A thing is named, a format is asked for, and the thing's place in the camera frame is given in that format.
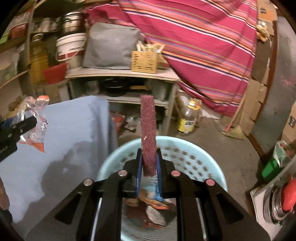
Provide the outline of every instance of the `plastic basket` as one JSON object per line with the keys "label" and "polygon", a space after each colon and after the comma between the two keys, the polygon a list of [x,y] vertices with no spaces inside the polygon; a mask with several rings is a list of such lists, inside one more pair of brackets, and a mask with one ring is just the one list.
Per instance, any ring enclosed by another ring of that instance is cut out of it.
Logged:
{"label": "plastic basket", "polygon": [[159,53],[133,51],[131,54],[131,70],[134,72],[142,72],[155,74],[157,71]]}
{"label": "plastic basket", "polygon": [[48,84],[55,84],[65,79],[67,63],[62,63],[42,71]]}
{"label": "plastic basket", "polygon": [[[161,149],[163,159],[172,161],[175,168],[190,178],[204,181],[207,178],[214,179],[225,191],[227,191],[224,174],[216,161],[202,148],[179,138],[157,136],[157,147]],[[112,173],[121,170],[129,160],[136,158],[138,148],[141,148],[141,139],[136,139],[116,149],[103,163],[98,180],[107,179]],[[155,182],[156,177],[144,179],[141,182]],[[121,240],[177,240],[177,218],[165,228],[148,230],[133,224],[122,212]]]}

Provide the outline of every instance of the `red sponge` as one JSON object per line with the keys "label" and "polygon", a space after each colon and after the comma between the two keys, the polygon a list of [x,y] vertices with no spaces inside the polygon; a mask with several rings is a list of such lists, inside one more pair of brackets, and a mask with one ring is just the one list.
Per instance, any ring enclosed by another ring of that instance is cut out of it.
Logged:
{"label": "red sponge", "polygon": [[156,174],[156,119],[154,97],[141,95],[141,132],[144,176]]}

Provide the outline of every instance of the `red striped blanket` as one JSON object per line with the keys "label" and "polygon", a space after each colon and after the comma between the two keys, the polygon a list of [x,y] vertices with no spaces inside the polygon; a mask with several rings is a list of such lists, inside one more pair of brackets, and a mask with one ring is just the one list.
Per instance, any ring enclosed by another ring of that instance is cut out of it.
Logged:
{"label": "red striped blanket", "polygon": [[255,57],[256,0],[117,0],[87,9],[94,21],[136,26],[183,80],[180,86],[232,116]]}

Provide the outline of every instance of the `oil bottle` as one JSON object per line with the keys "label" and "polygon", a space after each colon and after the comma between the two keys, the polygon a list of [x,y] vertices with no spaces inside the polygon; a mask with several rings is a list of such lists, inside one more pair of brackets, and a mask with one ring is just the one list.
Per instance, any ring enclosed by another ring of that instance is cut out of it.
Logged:
{"label": "oil bottle", "polygon": [[193,99],[189,101],[188,106],[183,108],[178,126],[180,134],[189,135],[193,132],[200,109],[201,107],[196,105],[196,102]]}
{"label": "oil bottle", "polygon": [[48,68],[48,54],[45,43],[41,41],[43,34],[36,34],[30,45],[30,76],[34,86],[46,83],[43,70]]}

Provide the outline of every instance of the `light blue cloth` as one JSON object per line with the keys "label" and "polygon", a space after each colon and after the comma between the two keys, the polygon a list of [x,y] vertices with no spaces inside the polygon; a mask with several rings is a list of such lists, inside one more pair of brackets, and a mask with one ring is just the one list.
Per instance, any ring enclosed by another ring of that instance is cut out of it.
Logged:
{"label": "light blue cloth", "polygon": [[84,179],[96,179],[117,148],[105,99],[88,96],[49,105],[45,115],[45,153],[18,144],[18,151],[0,163],[13,226],[23,238]]}

